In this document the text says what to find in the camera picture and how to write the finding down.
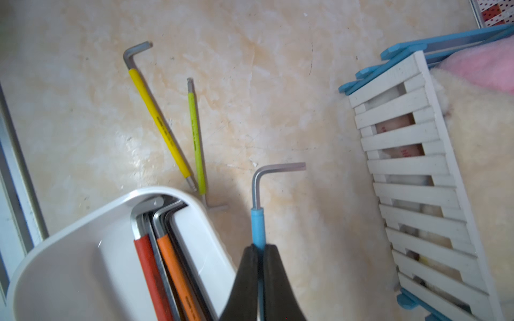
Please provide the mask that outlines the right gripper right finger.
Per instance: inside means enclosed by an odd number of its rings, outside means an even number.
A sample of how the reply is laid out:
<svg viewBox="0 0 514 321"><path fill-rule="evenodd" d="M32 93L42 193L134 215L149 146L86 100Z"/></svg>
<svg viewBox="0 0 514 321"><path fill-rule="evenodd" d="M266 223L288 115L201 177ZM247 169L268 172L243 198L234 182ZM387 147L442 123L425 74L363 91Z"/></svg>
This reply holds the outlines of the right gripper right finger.
<svg viewBox="0 0 514 321"><path fill-rule="evenodd" d="M264 319L306 321L294 296L278 247L266 244L263 259Z"/></svg>

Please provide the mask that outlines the blue hex key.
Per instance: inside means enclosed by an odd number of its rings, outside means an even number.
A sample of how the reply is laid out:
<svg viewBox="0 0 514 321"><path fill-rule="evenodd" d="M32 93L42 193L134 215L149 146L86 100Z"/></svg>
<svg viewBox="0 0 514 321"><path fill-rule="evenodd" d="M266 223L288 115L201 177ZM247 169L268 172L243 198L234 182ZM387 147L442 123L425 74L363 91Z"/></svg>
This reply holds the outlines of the blue hex key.
<svg viewBox="0 0 514 321"><path fill-rule="evenodd" d="M264 249L266 245L266 227L264 209L260 203L260 180L263 176L272 173L305 171L306 169L306 163L267 165L257 169L252 178L252 208L250 210L250 214L252 242L258 248L258 306L261 320L266 320L264 295Z"/></svg>

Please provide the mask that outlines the small black hex key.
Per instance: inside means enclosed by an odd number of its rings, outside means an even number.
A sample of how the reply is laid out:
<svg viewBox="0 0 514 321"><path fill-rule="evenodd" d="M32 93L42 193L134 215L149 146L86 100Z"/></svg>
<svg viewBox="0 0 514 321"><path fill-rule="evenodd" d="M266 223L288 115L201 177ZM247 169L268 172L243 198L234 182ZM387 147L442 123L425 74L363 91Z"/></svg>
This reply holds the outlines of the small black hex key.
<svg viewBox="0 0 514 321"><path fill-rule="evenodd" d="M173 244L174 250L178 254L180 264L186 274L188 284L195 295L196 302L202 309L204 320L215 320L216 312L203 286L202 279L198 276L194 261L187 250L185 241L182 236L180 236L177 224L173 222L174 215L183 209L187 209L187 206L182 205L177 209L168 211L163 218L163 224L166 226L167 234Z"/></svg>

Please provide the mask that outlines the red hex key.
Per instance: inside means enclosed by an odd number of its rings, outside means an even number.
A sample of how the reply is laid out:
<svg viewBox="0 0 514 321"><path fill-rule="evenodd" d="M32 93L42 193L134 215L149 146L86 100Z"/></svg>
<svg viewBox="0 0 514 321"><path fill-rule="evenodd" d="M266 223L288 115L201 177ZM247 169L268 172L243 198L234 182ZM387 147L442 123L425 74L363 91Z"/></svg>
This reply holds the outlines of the red hex key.
<svg viewBox="0 0 514 321"><path fill-rule="evenodd" d="M144 214L155 209L159 209L163 204L164 199L162 197L154 197L139 203L131 212L130 222L134 236L135 249L143 270L157 319L173 320L173 314L167 299L165 287L155 261L149 233L143 223Z"/></svg>

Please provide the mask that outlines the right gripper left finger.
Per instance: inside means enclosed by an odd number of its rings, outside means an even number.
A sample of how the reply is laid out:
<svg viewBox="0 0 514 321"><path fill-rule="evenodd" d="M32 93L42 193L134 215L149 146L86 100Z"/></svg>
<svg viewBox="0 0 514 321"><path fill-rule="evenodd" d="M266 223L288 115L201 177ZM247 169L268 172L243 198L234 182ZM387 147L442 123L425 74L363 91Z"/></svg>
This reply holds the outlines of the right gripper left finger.
<svg viewBox="0 0 514 321"><path fill-rule="evenodd" d="M244 249L232 291L219 321L256 321L258 316L258 248Z"/></svg>

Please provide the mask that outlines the green hex key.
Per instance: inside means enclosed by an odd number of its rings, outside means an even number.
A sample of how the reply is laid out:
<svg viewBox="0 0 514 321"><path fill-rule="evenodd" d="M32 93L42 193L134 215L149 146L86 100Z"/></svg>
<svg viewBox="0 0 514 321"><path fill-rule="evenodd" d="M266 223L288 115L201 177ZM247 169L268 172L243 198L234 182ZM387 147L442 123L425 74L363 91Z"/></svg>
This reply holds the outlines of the green hex key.
<svg viewBox="0 0 514 321"><path fill-rule="evenodd" d="M193 78L187 79L187 97L190 110L191 129L194 142L195 151L195 166L196 166L196 177L198 184L198 193L203 206L210 211L222 211L227 209L227 205L211 206L207 201L207 182L205 167L203 164L203 151L202 151L202 140L200 135L200 125L198 116L197 100L195 97L195 88Z"/></svg>

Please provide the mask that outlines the orange hex key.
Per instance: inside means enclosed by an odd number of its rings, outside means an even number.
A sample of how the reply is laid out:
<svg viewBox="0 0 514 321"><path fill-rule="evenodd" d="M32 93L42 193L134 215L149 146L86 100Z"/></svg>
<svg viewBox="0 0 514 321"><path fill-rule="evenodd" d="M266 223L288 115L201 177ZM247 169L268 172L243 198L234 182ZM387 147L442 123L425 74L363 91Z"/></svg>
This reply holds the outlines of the orange hex key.
<svg viewBox="0 0 514 321"><path fill-rule="evenodd" d="M152 224L156 235L157 244L164 259L167 271L179 297L180 305L187 320L203 320L203 311L195 301L194 291L187 282L187 275L175 251L169 233L165 229L165 215L172 210L184 206L183 201L174 201L155 212Z"/></svg>

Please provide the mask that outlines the yellow hex key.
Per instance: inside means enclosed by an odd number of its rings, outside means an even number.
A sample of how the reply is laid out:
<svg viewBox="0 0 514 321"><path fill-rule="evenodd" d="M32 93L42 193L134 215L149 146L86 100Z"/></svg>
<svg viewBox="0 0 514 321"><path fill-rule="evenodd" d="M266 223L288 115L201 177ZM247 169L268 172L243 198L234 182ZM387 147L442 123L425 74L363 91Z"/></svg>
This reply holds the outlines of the yellow hex key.
<svg viewBox="0 0 514 321"><path fill-rule="evenodd" d="M144 41L143 43L134 45L128 49L126 49L123 53L123 61L128 69L129 76L132 82L135 85L140 97L142 98L147 110L153 119L159 133L161 134L165 144L171 156L173 157L175 163L177 164L180 173L183 178L186 180L187 184L191 188L192 191L196 192L198 188L196 187L194 178L191 174L190 168L186 163L186 160L183 158L177 143L169 129L169 126L165 119L162 116L162 113L159 111L157 105L155 104L155 100L151 96L151 92L148 90L145 81L143 80L143 76L137 69L137 66L134 62L134 57L145 50L150 49L153 44L150 41Z"/></svg>

